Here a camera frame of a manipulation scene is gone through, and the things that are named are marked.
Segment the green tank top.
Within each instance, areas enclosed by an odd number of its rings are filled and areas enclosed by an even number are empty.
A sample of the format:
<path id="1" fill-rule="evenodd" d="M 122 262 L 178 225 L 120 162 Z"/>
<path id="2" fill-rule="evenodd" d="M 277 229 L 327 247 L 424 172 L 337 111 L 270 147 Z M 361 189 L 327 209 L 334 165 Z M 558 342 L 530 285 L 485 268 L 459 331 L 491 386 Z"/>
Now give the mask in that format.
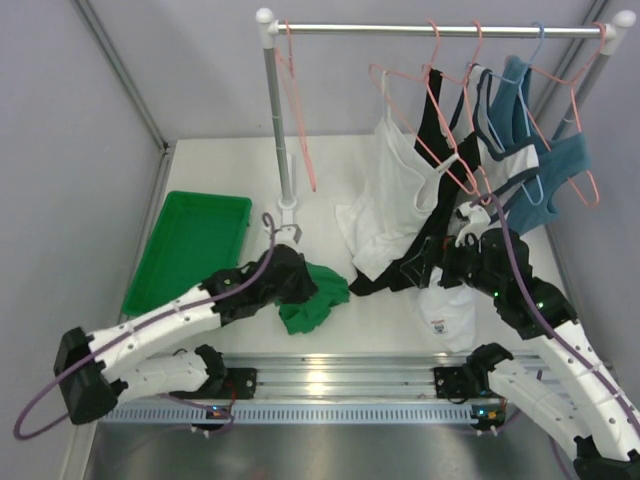
<path id="1" fill-rule="evenodd" d="M 344 277 L 326 266 L 313 263 L 306 266 L 317 292 L 302 304 L 276 303 L 279 318 L 289 335 L 312 332 L 330 316 L 334 307 L 348 303 L 350 298 Z"/>

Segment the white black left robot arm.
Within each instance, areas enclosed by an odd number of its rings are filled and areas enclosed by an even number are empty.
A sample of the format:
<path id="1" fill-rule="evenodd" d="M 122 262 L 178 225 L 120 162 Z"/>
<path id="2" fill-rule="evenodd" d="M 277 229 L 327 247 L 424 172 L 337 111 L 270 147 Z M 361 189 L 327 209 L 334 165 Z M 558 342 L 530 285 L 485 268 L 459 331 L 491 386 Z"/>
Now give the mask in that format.
<path id="1" fill-rule="evenodd" d="M 225 388 L 226 367 L 214 348 L 202 346 L 178 357 L 163 357 L 161 351 L 271 304 L 301 305 L 318 290 L 303 254 L 278 244 L 258 260 L 219 270 L 121 325 L 65 332 L 53 372 L 70 421 L 88 424 L 120 403 L 155 394 L 217 396 Z"/>

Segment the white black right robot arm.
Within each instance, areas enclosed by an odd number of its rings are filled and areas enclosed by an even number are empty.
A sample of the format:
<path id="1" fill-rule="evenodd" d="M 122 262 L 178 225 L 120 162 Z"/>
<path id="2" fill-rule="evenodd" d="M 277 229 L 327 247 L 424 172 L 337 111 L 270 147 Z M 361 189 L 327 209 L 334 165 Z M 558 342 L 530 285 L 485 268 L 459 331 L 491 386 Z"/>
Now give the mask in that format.
<path id="1" fill-rule="evenodd" d="M 495 342 L 468 355 L 455 369 L 459 382 L 444 389 L 457 399 L 512 402 L 564 450 L 581 479 L 636 479 L 639 411 L 599 359 L 571 303 L 534 275 L 529 254 L 511 230 L 469 233 L 461 241 L 421 234 L 400 270 L 412 280 L 441 270 L 441 286 L 468 286 L 491 298 L 499 318 L 546 363 L 567 396 L 532 377 Z"/>

